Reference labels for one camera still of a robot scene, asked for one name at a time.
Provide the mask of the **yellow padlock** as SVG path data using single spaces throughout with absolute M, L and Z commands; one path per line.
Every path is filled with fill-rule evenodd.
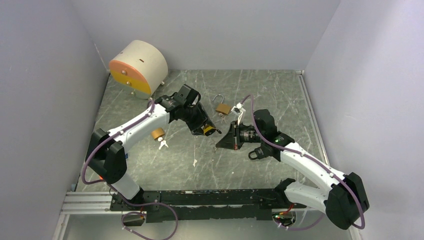
M 215 126 L 212 126 L 212 125 L 205 125 L 202 129 L 203 129 L 203 135 L 207 137 L 214 133 L 218 133 L 218 134 L 222 133 L 219 129 L 217 129 Z

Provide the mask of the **silver keys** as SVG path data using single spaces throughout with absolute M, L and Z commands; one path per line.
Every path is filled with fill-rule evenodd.
M 226 123 L 227 122 L 227 115 L 226 114 L 220 112 L 218 115 L 220 117 L 220 122 L 221 123 Z

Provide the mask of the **large brass padlock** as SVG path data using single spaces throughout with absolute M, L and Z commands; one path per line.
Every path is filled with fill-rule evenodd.
M 213 97 L 212 101 L 215 101 L 217 98 L 221 98 L 220 103 L 217 105 L 215 111 L 220 115 L 220 116 L 227 116 L 230 114 L 231 112 L 231 107 L 224 103 L 225 101 L 225 97 L 222 94 L 217 94 Z

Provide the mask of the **black padlock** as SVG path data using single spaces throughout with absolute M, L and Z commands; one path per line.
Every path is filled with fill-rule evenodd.
M 258 147 L 248 153 L 248 158 L 251 161 L 261 160 L 267 158 L 269 154 L 262 148 Z

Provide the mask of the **small brass padlock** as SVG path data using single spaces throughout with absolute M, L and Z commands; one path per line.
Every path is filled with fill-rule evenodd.
M 152 138 L 156 141 L 156 140 L 158 140 L 159 138 L 163 138 L 163 136 L 165 135 L 165 131 L 164 131 L 161 127 L 159 127 L 159 128 L 157 128 L 157 129 L 153 130 L 153 131 L 150 133 L 150 135 L 151 135 L 151 136 L 152 136 Z

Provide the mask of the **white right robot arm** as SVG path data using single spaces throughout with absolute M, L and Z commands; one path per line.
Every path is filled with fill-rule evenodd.
M 301 204 L 322 212 L 342 230 L 354 227 L 357 220 L 361 221 L 359 228 L 364 228 L 364 213 L 370 204 L 359 175 L 345 174 L 311 156 L 292 137 L 277 129 L 269 110 L 256 110 L 253 120 L 252 125 L 232 121 L 216 148 L 237 151 L 245 143 L 258 143 L 259 147 L 248 153 L 251 161 L 274 158 L 298 170 L 316 185 L 310 187 L 292 178 L 282 180 L 274 188 L 278 206 Z

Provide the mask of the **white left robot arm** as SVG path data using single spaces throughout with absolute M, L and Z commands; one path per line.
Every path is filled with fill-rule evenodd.
M 81 169 L 81 180 L 92 169 L 123 198 L 130 210 L 139 209 L 144 200 L 144 190 L 128 174 L 127 152 L 136 143 L 165 125 L 181 120 L 194 136 L 209 136 L 219 132 L 200 102 L 201 94 L 184 84 L 172 95 L 163 95 L 149 102 L 149 107 L 128 122 L 112 128 L 95 130 L 90 138 L 86 159 Z

